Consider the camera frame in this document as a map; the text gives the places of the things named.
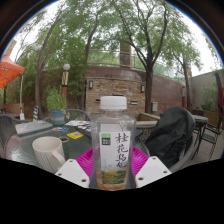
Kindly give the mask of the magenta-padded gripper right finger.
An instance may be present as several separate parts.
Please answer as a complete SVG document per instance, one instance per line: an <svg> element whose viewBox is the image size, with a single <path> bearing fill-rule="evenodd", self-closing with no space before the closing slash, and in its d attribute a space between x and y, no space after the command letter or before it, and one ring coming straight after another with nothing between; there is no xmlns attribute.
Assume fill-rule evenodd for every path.
<svg viewBox="0 0 224 224"><path fill-rule="evenodd" d="M133 148L131 170L137 188L171 174L170 170L156 156L147 156L140 149Z"/></svg>

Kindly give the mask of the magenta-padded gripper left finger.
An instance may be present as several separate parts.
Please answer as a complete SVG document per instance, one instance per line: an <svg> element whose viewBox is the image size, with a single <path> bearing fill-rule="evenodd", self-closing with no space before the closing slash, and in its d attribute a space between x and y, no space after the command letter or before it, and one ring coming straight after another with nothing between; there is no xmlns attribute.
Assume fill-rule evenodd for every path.
<svg viewBox="0 0 224 224"><path fill-rule="evenodd" d="M77 159L68 159L55 175L83 188L88 188L92 173L93 156L92 150L89 149Z"/></svg>

